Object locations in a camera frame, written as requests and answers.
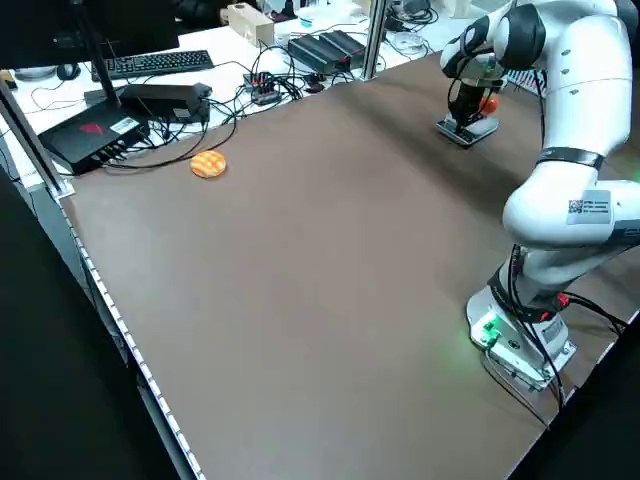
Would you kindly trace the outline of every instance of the brown table surface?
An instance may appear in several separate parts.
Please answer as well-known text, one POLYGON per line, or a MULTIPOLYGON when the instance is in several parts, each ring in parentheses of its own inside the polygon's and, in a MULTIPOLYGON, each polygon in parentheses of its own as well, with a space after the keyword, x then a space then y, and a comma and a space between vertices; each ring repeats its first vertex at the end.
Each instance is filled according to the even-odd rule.
MULTIPOLYGON (((499 131, 464 151, 434 127, 448 85, 429 58, 243 120, 214 181, 188 163, 75 181, 67 212, 208 478, 501 478, 540 433, 464 316, 509 252, 536 100, 503 95, 499 131)), ((629 253, 576 290, 629 318, 639 272, 629 253)), ((567 318, 570 386, 612 335, 567 318)))

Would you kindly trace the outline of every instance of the orange object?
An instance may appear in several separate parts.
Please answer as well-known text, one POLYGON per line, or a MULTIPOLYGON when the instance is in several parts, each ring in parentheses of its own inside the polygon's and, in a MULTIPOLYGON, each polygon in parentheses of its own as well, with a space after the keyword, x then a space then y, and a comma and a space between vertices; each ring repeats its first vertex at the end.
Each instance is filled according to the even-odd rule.
POLYGON ((480 113, 484 115, 491 115, 500 106, 500 98, 497 95, 492 95, 487 101, 487 97, 484 97, 480 102, 480 113))
POLYGON ((202 178, 217 177, 227 168, 224 155, 207 150, 194 155, 191 159, 191 171, 202 178))

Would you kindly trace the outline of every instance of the black box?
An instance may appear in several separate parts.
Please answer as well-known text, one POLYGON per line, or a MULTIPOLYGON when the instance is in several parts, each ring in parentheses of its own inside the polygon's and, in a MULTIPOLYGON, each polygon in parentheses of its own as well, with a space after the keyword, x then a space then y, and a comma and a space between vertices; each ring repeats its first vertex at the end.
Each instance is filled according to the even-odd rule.
POLYGON ((325 32, 320 34, 320 41, 330 44, 340 50, 343 55, 349 57, 349 69, 355 70, 362 67, 364 63, 364 51, 366 47, 357 40, 354 40, 342 30, 325 32))
POLYGON ((206 85, 128 85, 119 95, 120 102, 137 119, 171 123, 194 123, 209 120, 206 85))
POLYGON ((149 124, 112 102, 98 103, 38 137, 55 162, 81 175, 149 135, 149 124))
POLYGON ((350 59, 331 45, 311 35, 289 40, 289 53, 313 71, 325 75, 348 72, 350 59))

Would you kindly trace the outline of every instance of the monitor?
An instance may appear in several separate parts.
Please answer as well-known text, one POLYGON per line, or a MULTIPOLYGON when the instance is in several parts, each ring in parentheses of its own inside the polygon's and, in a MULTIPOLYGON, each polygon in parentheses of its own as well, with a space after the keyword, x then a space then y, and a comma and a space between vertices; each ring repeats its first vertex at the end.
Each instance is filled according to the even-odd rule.
POLYGON ((2 2, 0 68, 92 60, 74 4, 83 5, 103 58, 178 46, 171 0, 12 0, 2 2))

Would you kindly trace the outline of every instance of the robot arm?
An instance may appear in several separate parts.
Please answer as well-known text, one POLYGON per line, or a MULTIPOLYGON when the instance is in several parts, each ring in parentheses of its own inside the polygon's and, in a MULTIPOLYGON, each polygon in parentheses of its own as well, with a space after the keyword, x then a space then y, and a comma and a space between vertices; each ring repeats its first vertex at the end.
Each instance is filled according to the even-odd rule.
POLYGON ((486 88, 499 88, 505 80, 504 68, 496 62, 493 36, 511 3, 479 18, 442 51, 440 67, 452 79, 461 81, 455 100, 447 99, 450 121, 459 134, 478 120, 486 88))
POLYGON ((478 99, 473 89, 484 89, 506 69, 547 73, 542 152, 503 213, 521 254, 515 262, 508 257, 467 304, 472 340, 536 389, 575 352, 560 315, 566 306, 562 292, 640 245, 640 185, 598 179, 606 156, 630 132, 628 37, 636 27, 630 0, 509 5, 474 22, 442 53, 445 75, 462 81, 461 93, 450 102, 457 128, 485 120, 471 118, 464 125, 463 103, 478 99), (492 62, 498 67, 487 69, 492 62), (519 294, 520 313, 510 300, 512 289, 519 294), (488 343, 493 328, 500 336, 488 343))

